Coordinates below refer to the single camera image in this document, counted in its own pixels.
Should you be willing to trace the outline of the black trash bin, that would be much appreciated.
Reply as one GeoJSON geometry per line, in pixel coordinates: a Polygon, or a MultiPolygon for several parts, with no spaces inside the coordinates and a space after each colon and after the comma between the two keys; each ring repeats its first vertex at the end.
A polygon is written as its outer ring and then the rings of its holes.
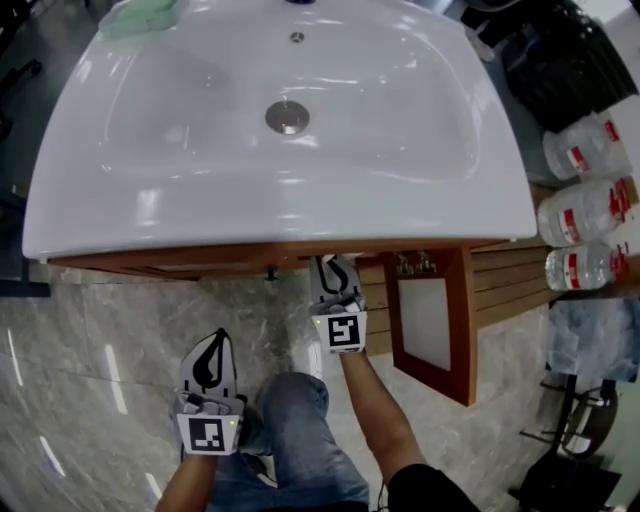
{"type": "Polygon", "coordinates": [[[570,1],[516,33],[502,64],[511,93],[554,133],[640,94],[601,24],[570,1]]]}

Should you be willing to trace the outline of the person's black shirt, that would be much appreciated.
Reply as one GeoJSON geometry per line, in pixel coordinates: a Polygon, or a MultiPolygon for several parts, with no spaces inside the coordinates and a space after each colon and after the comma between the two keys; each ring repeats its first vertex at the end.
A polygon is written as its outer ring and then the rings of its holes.
{"type": "Polygon", "coordinates": [[[480,512],[451,479],[426,464],[399,470],[387,489],[389,512],[480,512]]]}

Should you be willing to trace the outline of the green soap dish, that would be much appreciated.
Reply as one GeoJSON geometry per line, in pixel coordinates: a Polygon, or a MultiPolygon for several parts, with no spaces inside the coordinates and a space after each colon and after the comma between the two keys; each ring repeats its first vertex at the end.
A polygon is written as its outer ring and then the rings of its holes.
{"type": "Polygon", "coordinates": [[[121,0],[101,19],[98,28],[111,39],[167,30],[179,22],[188,5],[189,0],[121,0]]]}

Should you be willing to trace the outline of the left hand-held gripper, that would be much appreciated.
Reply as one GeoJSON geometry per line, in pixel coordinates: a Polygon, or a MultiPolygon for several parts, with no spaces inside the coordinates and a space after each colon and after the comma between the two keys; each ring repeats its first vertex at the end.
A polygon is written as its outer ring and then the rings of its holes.
{"type": "Polygon", "coordinates": [[[184,357],[171,420],[181,457],[228,456],[238,449],[247,399],[237,395],[232,341],[219,328],[184,357]]]}

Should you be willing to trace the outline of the wooden cabinet door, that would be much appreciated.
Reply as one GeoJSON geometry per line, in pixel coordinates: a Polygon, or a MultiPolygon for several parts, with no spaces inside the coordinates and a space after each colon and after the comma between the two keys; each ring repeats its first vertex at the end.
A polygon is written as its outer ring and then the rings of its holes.
{"type": "Polygon", "coordinates": [[[477,327],[470,251],[386,253],[382,262],[394,366],[465,407],[473,405],[477,327]]]}

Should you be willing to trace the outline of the person's blue jeans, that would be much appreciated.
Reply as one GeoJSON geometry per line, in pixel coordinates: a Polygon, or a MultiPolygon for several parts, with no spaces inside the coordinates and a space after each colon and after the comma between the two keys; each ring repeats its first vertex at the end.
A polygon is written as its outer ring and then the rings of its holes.
{"type": "Polygon", "coordinates": [[[217,464],[206,512],[369,512],[366,480],[326,421],[325,384],[306,373],[269,378],[251,433],[217,464]]]}

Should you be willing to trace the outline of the wooden slatted platform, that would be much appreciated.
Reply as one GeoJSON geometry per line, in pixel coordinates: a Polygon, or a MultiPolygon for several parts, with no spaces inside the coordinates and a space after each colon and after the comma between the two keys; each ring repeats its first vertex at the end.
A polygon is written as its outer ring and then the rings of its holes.
{"type": "MultiPolygon", "coordinates": [[[[484,328],[562,296],[545,278],[550,247],[539,237],[503,242],[471,251],[476,325],[484,328]]],[[[357,260],[369,306],[367,351],[371,355],[392,351],[391,322],[384,268],[372,256],[357,260]]]]}

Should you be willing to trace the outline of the black stool frame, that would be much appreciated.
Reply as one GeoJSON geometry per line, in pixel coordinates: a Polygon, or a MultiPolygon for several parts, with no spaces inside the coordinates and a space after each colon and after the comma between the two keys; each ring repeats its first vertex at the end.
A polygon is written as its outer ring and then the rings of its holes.
{"type": "Polygon", "coordinates": [[[578,377],[567,375],[557,385],[542,381],[546,390],[562,394],[556,428],[524,438],[548,450],[527,471],[522,484],[508,491],[517,512],[607,512],[607,501],[621,479],[603,467],[598,454],[614,426],[619,393],[614,380],[580,391],[578,377]]]}

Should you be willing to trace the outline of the white ceramic sink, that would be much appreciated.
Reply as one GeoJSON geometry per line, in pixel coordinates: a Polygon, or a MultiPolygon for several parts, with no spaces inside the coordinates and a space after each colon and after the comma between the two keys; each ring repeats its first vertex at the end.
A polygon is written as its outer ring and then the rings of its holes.
{"type": "Polygon", "coordinates": [[[464,28],[405,0],[189,0],[99,34],[49,120],[31,259],[219,244],[520,239],[521,155],[464,28]],[[292,100],[306,129],[267,108],[292,100]]]}

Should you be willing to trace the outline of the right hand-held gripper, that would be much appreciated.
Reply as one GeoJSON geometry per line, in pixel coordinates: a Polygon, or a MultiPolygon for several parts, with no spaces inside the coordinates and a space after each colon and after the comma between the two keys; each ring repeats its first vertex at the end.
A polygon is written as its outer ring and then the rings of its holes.
{"type": "Polygon", "coordinates": [[[353,262],[343,255],[334,255],[326,267],[325,275],[321,257],[309,260],[314,303],[309,312],[321,345],[333,354],[362,352],[366,345],[367,306],[364,296],[358,294],[359,274],[353,262]],[[334,295],[341,297],[331,300],[334,295]]]}

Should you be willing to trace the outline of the blue-grey plastic bag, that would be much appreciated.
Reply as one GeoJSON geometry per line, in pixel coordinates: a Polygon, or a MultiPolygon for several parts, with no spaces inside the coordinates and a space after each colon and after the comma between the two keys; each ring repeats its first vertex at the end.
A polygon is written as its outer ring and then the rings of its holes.
{"type": "Polygon", "coordinates": [[[628,383],[640,376],[640,299],[558,301],[548,321],[547,370],[628,383]]]}

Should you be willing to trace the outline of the large clear water bottle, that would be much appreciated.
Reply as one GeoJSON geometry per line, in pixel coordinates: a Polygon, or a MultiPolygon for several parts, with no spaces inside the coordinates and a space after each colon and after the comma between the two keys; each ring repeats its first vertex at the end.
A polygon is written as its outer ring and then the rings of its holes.
{"type": "Polygon", "coordinates": [[[552,250],[545,261],[548,287],[556,292],[594,291],[640,276],[640,253],[602,241],[552,250]]]}
{"type": "Polygon", "coordinates": [[[562,181],[631,172],[620,129],[609,114],[592,112],[558,133],[546,131],[542,147],[549,169],[562,181]]]}
{"type": "Polygon", "coordinates": [[[640,196],[630,176],[575,184],[539,204],[539,235],[553,248],[595,242],[623,224],[637,204],[640,196]]]}

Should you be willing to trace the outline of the person's right forearm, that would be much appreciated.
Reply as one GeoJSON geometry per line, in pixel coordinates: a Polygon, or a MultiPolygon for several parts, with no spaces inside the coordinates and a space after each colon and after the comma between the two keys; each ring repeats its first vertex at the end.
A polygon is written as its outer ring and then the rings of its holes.
{"type": "Polygon", "coordinates": [[[383,482],[388,485],[405,467],[425,465],[426,460],[406,415],[366,353],[342,353],[340,361],[356,418],[383,482]]]}

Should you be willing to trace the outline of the wooden vanity stand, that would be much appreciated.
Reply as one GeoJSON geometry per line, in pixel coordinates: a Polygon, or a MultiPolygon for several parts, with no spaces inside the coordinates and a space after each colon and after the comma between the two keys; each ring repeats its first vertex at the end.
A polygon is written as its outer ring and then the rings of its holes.
{"type": "Polygon", "coordinates": [[[264,275],[275,265],[279,273],[305,268],[313,256],[372,256],[397,265],[401,273],[434,274],[471,249],[498,244],[498,239],[391,239],[303,241],[171,247],[100,252],[49,258],[54,266],[175,280],[264,275]]]}

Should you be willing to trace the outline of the silver sink drain plug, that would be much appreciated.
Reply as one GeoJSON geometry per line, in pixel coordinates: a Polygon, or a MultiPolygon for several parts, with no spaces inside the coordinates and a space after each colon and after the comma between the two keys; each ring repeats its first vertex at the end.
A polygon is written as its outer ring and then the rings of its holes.
{"type": "Polygon", "coordinates": [[[296,135],[306,129],[310,122],[310,114],[302,104],[292,100],[282,100],[267,108],[265,122],[278,134],[296,135]]]}

